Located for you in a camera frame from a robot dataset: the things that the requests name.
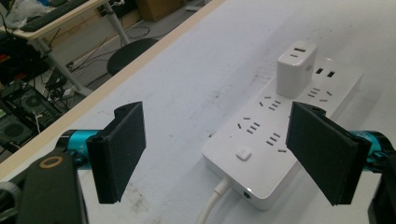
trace box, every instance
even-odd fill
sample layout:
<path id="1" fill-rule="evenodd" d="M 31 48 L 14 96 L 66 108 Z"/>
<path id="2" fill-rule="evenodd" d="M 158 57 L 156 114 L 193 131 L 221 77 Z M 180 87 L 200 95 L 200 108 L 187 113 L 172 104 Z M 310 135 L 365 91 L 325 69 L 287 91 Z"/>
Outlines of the box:
<path id="1" fill-rule="evenodd" d="M 184 0 L 136 0 L 145 21 L 159 21 L 184 6 Z"/>

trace stool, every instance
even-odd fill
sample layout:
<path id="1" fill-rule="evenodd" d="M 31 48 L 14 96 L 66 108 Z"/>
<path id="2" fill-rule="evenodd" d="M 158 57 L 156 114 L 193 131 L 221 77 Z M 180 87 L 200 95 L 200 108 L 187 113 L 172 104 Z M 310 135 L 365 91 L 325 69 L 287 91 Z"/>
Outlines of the stool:
<path id="1" fill-rule="evenodd" d="M 158 40 L 139 39 L 118 49 L 107 62 L 107 72 L 114 76 L 128 63 L 131 63 L 147 49 L 151 48 Z"/>

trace white power strip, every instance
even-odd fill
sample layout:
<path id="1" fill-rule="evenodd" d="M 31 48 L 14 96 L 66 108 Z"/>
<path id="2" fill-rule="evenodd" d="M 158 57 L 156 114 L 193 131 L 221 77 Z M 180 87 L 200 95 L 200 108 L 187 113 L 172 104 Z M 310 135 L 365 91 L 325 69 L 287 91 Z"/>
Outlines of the white power strip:
<path id="1" fill-rule="evenodd" d="M 294 101 L 316 105 L 331 119 L 358 86 L 363 70 L 317 59 L 313 71 Z M 285 144 L 292 101 L 276 94 L 274 77 L 203 148 L 206 165 L 229 177 L 233 188 L 260 210 L 274 203 L 301 168 Z"/>

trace desk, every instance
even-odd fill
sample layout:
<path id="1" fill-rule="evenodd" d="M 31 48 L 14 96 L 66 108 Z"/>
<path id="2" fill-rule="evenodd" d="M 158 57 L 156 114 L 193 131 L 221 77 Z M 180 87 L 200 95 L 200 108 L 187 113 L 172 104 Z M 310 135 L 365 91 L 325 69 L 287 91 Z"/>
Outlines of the desk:
<path id="1" fill-rule="evenodd" d="M 76 92 L 88 96 L 92 91 L 82 86 L 78 80 L 74 77 L 73 74 L 67 69 L 65 64 L 61 63 L 56 54 L 52 52 L 50 47 L 42 40 L 42 37 L 47 34 L 48 32 L 65 25 L 68 21 L 74 19 L 75 17 L 81 15 L 82 13 L 92 10 L 99 6 L 104 6 L 106 10 L 107 17 L 111 24 L 113 25 L 114 29 L 118 32 L 120 39 L 124 45 L 128 44 L 130 41 L 128 36 L 123 31 L 120 22 L 114 13 L 113 9 L 111 8 L 110 4 L 107 0 L 89 0 L 88 2 L 84 3 L 83 5 L 75 8 L 74 10 L 66 13 L 58 20 L 55 20 L 48 25 L 44 26 L 43 28 L 35 31 L 35 32 L 24 32 L 22 30 L 16 30 L 13 32 L 15 36 L 31 40 L 36 42 L 37 45 L 40 47 L 42 52 L 47 53 L 50 59 L 55 63 L 55 65 L 59 68 L 59 70 L 69 79 L 69 81 L 74 85 Z"/>
<path id="2" fill-rule="evenodd" d="M 193 223 L 220 179 L 204 163 L 205 141 L 275 74 L 294 41 L 318 56 L 365 69 L 336 122 L 377 130 L 396 143 L 396 5 L 392 1 L 211 1 L 37 138 L 0 164 L 10 179 L 52 150 L 68 129 L 101 129 L 113 109 L 143 101 L 148 146 L 122 201 L 98 204 L 92 173 L 80 172 L 91 223 Z M 331 207 L 301 170 L 267 211 L 230 190 L 207 223 L 359 223 L 379 175 L 363 173 L 352 205 Z"/>

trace power strip switch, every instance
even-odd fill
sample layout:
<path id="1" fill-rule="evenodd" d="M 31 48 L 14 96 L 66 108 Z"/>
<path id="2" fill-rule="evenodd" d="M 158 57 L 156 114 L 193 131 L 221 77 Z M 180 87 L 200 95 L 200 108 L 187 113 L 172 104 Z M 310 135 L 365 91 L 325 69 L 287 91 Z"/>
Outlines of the power strip switch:
<path id="1" fill-rule="evenodd" d="M 312 66 L 310 81 L 294 101 L 323 108 L 331 119 L 357 88 L 363 70 L 329 59 L 317 59 Z M 277 94 L 276 85 L 274 77 L 203 148 L 206 166 L 230 178 L 233 189 L 260 210 L 271 207 L 301 168 L 286 147 L 293 100 Z"/>

